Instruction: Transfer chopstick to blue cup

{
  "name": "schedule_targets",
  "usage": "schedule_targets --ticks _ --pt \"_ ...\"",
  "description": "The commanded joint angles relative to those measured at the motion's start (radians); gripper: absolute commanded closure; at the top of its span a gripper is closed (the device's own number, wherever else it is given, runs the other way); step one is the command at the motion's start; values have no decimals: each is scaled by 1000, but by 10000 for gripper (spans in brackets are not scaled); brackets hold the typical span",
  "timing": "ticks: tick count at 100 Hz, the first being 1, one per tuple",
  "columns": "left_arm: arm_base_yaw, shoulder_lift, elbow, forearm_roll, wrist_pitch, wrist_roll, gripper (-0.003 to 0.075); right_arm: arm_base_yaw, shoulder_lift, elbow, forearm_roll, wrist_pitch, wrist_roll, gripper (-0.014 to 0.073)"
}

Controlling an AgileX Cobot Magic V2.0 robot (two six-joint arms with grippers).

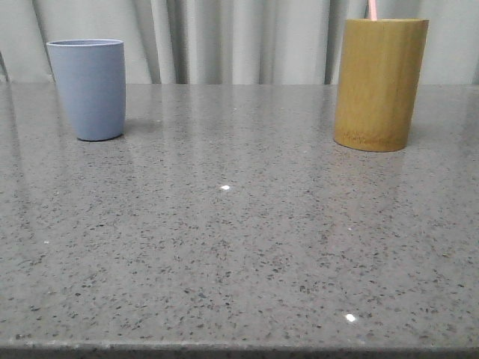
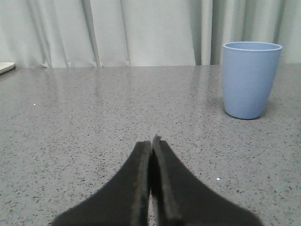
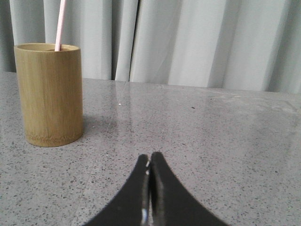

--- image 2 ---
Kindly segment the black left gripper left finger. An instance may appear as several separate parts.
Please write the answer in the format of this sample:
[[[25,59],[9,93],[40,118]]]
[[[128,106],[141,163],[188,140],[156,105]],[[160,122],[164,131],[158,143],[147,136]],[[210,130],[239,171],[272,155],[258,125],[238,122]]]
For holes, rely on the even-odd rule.
[[[54,226],[146,226],[150,141],[137,142],[121,169],[98,192],[57,216]]]

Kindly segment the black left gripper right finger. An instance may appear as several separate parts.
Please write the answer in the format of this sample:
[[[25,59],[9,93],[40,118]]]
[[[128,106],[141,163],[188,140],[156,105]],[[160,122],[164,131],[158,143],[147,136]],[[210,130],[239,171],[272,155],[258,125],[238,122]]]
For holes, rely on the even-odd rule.
[[[151,190],[159,226],[251,226],[253,216],[199,181],[169,144],[152,142]]]

